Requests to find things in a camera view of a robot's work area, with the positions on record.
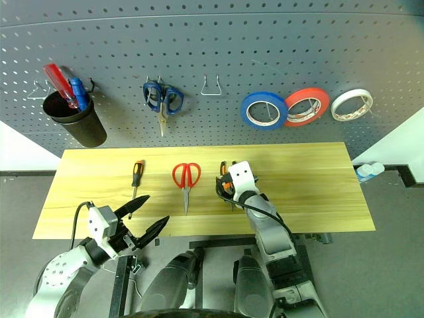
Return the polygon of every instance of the white bottle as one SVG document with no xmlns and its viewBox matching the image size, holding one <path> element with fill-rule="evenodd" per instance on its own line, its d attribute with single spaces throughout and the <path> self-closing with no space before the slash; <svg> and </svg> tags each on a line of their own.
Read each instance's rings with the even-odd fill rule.
<svg viewBox="0 0 424 318">
<path fill-rule="evenodd" d="M 373 164 L 363 164 L 361 167 L 355 170 L 355 173 L 359 182 L 365 182 L 377 176 L 378 174 L 381 174 L 383 171 L 383 164 L 375 162 Z"/>
</svg>

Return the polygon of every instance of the pen holder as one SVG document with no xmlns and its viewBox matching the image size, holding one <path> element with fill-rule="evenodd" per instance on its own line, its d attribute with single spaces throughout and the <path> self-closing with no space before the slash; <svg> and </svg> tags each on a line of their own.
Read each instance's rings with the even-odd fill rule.
<svg viewBox="0 0 424 318">
<path fill-rule="evenodd" d="M 44 112 L 61 124 L 84 147 L 100 146 L 106 140 L 106 131 L 94 111 L 94 102 L 89 98 L 88 107 L 79 111 L 68 107 L 68 103 L 56 91 L 42 104 Z"/>
</svg>

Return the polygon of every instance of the blue tape roll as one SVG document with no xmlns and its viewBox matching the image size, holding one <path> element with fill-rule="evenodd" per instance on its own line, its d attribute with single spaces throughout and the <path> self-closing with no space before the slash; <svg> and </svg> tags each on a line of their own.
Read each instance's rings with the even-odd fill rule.
<svg viewBox="0 0 424 318">
<path fill-rule="evenodd" d="M 277 118 L 268 123 L 263 123 L 254 119 L 249 113 L 250 107 L 252 107 L 255 103 L 261 102 L 268 103 L 271 107 L 275 107 L 278 111 Z M 240 108 L 241 118 L 244 122 L 249 126 L 262 131 L 271 131 L 273 129 L 280 128 L 287 121 L 288 113 L 288 107 L 284 99 L 269 91 L 257 91 L 247 95 Z"/>
</svg>

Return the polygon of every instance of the tape roll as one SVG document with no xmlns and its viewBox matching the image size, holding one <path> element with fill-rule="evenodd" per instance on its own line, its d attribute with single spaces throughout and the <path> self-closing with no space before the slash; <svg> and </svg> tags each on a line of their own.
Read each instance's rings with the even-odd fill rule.
<svg viewBox="0 0 424 318">
<path fill-rule="evenodd" d="M 298 127 L 309 124 L 318 117 L 320 117 L 328 108 L 330 97 L 324 89 L 318 87 L 311 87 L 295 91 L 286 98 L 288 109 L 292 109 L 296 104 L 301 101 L 309 100 L 311 108 L 300 114 L 288 114 L 288 118 L 284 126 Z"/>
<path fill-rule="evenodd" d="M 340 107 L 340 105 L 342 105 L 345 101 L 355 97 L 362 98 L 362 101 L 364 102 L 363 106 L 350 114 L 340 115 L 336 113 L 336 110 Z M 352 121 L 365 115 L 370 110 L 372 102 L 372 96 L 369 91 L 366 91 L 365 89 L 353 89 L 343 93 L 333 101 L 331 104 L 331 114 L 336 121 Z"/>
<path fill-rule="evenodd" d="M 250 111 L 256 104 L 267 104 L 269 107 L 277 110 L 277 117 L 268 122 L 262 122 L 255 119 Z M 241 118 L 245 123 L 253 128 L 262 131 L 271 131 L 280 128 L 287 120 L 288 108 L 284 99 L 269 91 L 257 91 L 246 96 L 240 108 Z"/>
</svg>

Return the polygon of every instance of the wood grain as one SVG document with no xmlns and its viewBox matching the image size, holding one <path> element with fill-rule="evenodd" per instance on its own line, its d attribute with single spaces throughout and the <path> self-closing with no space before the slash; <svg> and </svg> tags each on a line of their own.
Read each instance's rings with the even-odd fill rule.
<svg viewBox="0 0 424 318">
<path fill-rule="evenodd" d="M 137 195 L 151 198 L 125 224 L 135 235 L 160 217 L 172 216 L 162 235 L 251 233 L 241 209 L 215 194 L 222 160 L 248 160 L 260 191 L 274 203 L 295 233 L 373 231 L 374 224 L 342 142 L 175 148 L 66 150 L 38 220 L 34 239 L 68 239 L 75 208 L 82 201 L 117 209 L 131 200 L 132 169 L 146 166 Z M 199 183 L 189 195 L 184 216 L 182 192 L 171 172 L 181 162 L 201 166 Z M 88 235 L 81 211 L 77 237 Z"/>
</svg>

